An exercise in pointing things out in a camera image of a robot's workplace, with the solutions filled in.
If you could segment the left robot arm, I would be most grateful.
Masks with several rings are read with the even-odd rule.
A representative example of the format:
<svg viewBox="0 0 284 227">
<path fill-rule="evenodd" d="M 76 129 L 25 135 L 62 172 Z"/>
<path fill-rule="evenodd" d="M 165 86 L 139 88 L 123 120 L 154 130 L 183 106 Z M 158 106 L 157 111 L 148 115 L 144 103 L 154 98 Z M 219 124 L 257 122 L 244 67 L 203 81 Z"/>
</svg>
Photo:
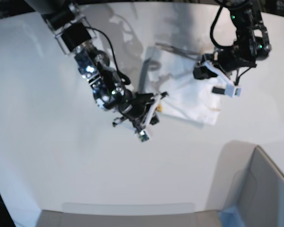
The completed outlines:
<svg viewBox="0 0 284 227">
<path fill-rule="evenodd" d="M 272 50 L 257 0 L 242 0 L 238 3 L 231 0 L 217 0 L 216 3 L 220 7 L 210 28 L 210 39 L 215 51 L 203 54 L 195 65 L 193 75 L 198 80 L 218 76 L 205 65 L 206 62 L 228 76 L 240 68 L 255 68 L 257 61 L 265 60 Z M 223 8 L 229 10 L 230 19 L 236 28 L 236 39 L 232 45 L 220 45 L 213 34 Z"/>
</svg>

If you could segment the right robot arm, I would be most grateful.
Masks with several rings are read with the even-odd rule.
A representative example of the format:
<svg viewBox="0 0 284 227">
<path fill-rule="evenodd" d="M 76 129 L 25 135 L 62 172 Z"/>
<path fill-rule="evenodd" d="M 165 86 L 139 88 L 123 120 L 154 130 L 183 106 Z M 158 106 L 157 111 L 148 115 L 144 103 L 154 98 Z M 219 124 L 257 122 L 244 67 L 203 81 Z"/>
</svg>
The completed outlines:
<svg viewBox="0 0 284 227">
<path fill-rule="evenodd" d="M 112 68 L 107 53 L 93 44 L 89 33 L 93 28 L 75 1 L 28 0 L 26 3 L 41 15 L 62 51 L 74 56 L 97 106 L 121 114 L 113 126 L 129 120 L 137 131 L 142 131 L 159 122 L 156 108 L 162 95 L 127 89 L 130 79 L 118 67 Z"/>
</svg>

